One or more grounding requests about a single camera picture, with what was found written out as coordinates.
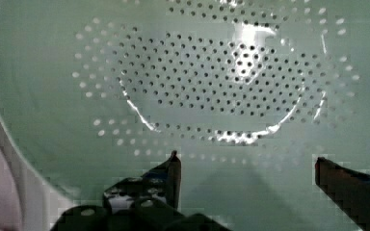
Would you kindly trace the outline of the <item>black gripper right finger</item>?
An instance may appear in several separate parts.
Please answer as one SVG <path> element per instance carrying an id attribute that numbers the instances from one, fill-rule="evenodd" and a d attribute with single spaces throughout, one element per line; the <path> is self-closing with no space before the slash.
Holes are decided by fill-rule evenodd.
<path id="1" fill-rule="evenodd" d="M 370 174 L 319 157 L 315 183 L 362 231 L 370 231 Z"/>

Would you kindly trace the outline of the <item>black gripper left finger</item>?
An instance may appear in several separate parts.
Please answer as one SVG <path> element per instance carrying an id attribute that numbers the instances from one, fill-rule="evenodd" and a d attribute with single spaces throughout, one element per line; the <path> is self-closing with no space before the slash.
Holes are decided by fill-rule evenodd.
<path id="1" fill-rule="evenodd" d="M 162 164 L 140 177 L 106 189 L 102 204 L 63 212 L 50 231 L 230 231 L 203 214 L 178 211 L 181 161 L 174 150 Z"/>

